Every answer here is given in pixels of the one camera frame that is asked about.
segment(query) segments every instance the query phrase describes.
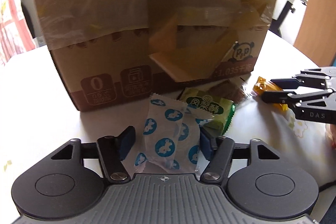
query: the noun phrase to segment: green snack package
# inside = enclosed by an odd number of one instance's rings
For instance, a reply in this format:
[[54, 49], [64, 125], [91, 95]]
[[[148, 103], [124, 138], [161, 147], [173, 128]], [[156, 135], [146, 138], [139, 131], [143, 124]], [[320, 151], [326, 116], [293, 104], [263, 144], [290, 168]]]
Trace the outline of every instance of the green snack package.
[[189, 107], [200, 108], [214, 115], [214, 120], [206, 124], [206, 127], [214, 129], [211, 130], [214, 137], [223, 135], [227, 131], [236, 110], [233, 101], [195, 88], [185, 88], [178, 99], [187, 102]]

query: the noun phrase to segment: orange candy wrapper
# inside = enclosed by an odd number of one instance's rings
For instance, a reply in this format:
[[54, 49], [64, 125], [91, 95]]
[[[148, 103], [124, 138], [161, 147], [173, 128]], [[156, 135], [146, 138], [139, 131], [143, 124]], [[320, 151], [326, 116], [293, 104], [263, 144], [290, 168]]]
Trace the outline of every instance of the orange candy wrapper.
[[[266, 81], [265, 78], [259, 76], [257, 82], [253, 87], [252, 95], [260, 96], [261, 94], [263, 94], [264, 91], [270, 91], [270, 90], [281, 91], [282, 89], [278, 87], [276, 84], [270, 81]], [[273, 104], [273, 105], [282, 111], [288, 110], [287, 104]]]

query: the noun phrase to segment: brown cardboard box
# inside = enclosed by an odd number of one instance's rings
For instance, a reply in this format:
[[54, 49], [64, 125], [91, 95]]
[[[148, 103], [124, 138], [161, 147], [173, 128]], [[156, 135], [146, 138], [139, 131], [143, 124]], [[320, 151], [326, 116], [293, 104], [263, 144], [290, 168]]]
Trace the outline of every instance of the brown cardboard box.
[[252, 71], [275, 4], [275, 0], [35, 1], [53, 61], [80, 111]]

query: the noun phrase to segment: brown tape strip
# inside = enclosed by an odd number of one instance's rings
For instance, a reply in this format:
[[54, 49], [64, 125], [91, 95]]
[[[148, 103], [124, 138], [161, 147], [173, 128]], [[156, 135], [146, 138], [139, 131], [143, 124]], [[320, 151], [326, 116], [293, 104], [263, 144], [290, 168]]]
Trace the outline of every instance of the brown tape strip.
[[177, 0], [147, 0], [150, 53], [176, 48]]

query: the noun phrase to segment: curtain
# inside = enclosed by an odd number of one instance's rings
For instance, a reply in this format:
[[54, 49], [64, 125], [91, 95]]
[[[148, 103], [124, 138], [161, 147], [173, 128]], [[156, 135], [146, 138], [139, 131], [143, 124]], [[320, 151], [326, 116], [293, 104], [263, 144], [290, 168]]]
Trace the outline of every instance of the curtain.
[[21, 0], [0, 0], [0, 68], [15, 54], [36, 46], [21, 8]]

